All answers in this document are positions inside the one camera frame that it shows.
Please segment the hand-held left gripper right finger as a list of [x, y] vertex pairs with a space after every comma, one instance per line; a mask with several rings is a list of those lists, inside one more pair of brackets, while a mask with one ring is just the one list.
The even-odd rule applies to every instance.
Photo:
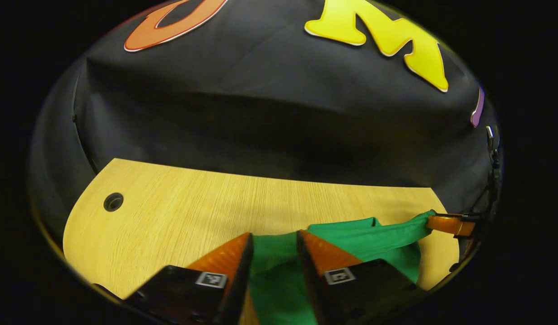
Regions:
[[305, 230], [296, 247], [319, 325], [386, 325], [426, 296], [383, 259], [360, 261]]

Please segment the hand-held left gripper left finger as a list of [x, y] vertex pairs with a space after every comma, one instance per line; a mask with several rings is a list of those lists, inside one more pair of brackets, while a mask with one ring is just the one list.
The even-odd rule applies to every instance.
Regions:
[[253, 253], [246, 232], [186, 267], [161, 268], [124, 302], [161, 325], [237, 325]]

